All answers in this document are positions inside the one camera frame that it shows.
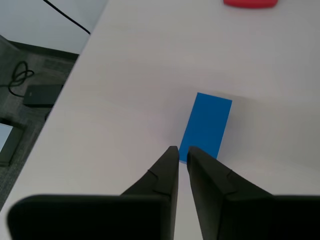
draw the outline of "gray carpet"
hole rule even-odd
[[[21,95],[30,84],[64,84],[75,64],[74,60],[19,50],[0,36],[0,85],[11,80],[12,71],[21,60],[26,61],[29,69],[35,72],[35,75],[28,78],[22,86],[14,88],[14,92]],[[0,120],[19,124],[24,128],[10,166],[0,167],[0,210],[45,124],[46,114],[51,110],[30,108],[22,102],[23,98],[11,95],[5,87],[0,88]]]

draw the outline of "white tabletop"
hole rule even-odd
[[[110,0],[0,213],[118,195],[179,146],[197,92],[233,100],[218,159],[272,194],[320,194],[320,1]],[[175,240],[201,239],[184,164]]]

